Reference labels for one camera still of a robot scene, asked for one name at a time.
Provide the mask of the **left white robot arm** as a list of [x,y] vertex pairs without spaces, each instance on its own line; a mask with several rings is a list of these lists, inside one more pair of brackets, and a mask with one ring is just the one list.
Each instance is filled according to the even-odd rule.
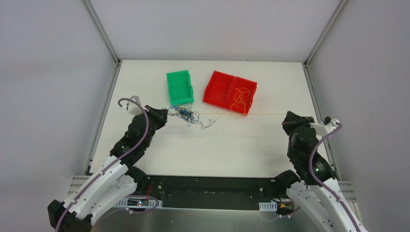
[[101,167],[63,201],[47,207],[50,225],[57,232],[89,232],[117,202],[147,191],[146,174],[135,163],[150,146],[155,132],[167,123],[166,109],[148,105],[133,117]]

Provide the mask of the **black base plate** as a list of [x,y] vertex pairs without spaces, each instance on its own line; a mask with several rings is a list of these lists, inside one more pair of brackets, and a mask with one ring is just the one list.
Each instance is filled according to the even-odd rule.
[[163,208],[264,210],[289,214],[296,209],[286,189],[295,182],[275,178],[151,175],[139,181],[133,196],[154,197]]

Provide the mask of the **aluminium frame rail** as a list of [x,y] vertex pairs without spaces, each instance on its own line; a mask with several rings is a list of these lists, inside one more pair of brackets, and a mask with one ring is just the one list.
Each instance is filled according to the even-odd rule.
[[79,193],[81,197],[97,196],[108,188],[109,183],[110,181],[104,178],[104,175],[77,175],[71,182],[67,196],[76,197]]

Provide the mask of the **red plastic double bin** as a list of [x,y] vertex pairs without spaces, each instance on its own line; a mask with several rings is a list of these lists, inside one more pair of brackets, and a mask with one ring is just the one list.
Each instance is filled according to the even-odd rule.
[[213,71],[205,88],[203,102],[247,115],[253,103],[257,82],[238,76]]

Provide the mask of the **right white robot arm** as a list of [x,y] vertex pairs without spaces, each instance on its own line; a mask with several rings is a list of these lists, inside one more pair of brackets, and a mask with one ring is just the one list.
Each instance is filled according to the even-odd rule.
[[317,123],[311,116],[288,111],[282,122],[288,135],[287,157],[293,170],[274,178],[277,196],[296,203],[322,232],[365,232],[366,228],[349,206],[336,173],[318,148],[342,128],[338,119],[326,117]]

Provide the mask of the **green plastic bin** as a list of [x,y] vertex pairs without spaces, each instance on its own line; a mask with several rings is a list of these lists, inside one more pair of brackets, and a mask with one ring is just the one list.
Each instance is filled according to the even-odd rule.
[[188,70],[166,74],[171,105],[193,103],[194,95]]

